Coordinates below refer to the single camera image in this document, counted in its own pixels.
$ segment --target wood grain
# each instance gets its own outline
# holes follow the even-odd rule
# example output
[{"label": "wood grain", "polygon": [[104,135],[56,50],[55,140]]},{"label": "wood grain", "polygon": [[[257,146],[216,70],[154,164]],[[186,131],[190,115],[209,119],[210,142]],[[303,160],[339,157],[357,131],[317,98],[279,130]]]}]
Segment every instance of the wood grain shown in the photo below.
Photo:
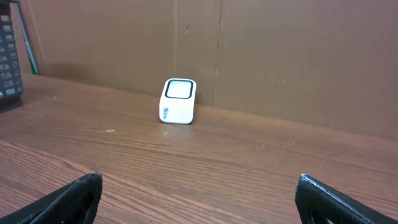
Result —
[{"label": "wood grain", "polygon": [[100,172],[96,223],[299,223],[307,173],[398,218],[397,141],[208,106],[164,124],[153,96],[23,79],[0,114],[0,216]]}]

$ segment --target brown backdrop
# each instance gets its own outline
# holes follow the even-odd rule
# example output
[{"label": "brown backdrop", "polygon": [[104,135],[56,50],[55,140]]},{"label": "brown backdrop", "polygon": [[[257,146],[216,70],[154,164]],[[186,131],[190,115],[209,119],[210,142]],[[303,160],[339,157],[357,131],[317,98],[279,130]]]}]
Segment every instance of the brown backdrop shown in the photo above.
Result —
[{"label": "brown backdrop", "polygon": [[396,0],[22,0],[41,75],[398,138]]}]

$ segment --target white device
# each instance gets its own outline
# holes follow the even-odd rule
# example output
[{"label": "white device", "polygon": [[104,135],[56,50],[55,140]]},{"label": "white device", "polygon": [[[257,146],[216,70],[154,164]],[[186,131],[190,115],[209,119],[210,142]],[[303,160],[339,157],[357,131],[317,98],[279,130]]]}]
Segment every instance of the white device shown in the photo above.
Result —
[{"label": "white device", "polygon": [[190,124],[197,84],[193,80],[171,78],[166,81],[159,103],[159,118],[165,123]]}]

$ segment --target gray plastic basket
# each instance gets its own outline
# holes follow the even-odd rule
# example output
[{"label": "gray plastic basket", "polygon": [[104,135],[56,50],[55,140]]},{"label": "gray plastic basket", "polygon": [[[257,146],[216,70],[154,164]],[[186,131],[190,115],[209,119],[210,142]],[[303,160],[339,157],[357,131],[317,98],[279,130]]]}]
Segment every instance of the gray plastic basket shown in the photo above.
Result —
[{"label": "gray plastic basket", "polygon": [[24,91],[12,29],[10,2],[15,1],[0,1],[0,101],[15,100]]}]

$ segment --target logo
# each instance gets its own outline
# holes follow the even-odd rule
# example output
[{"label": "logo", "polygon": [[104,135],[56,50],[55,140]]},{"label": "logo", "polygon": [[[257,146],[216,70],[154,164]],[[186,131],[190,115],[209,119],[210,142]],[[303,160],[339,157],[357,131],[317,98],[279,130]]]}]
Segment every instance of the logo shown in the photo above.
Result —
[{"label": "logo", "polygon": [[166,119],[167,113],[169,113],[169,109],[168,108],[163,108],[163,119]]}]

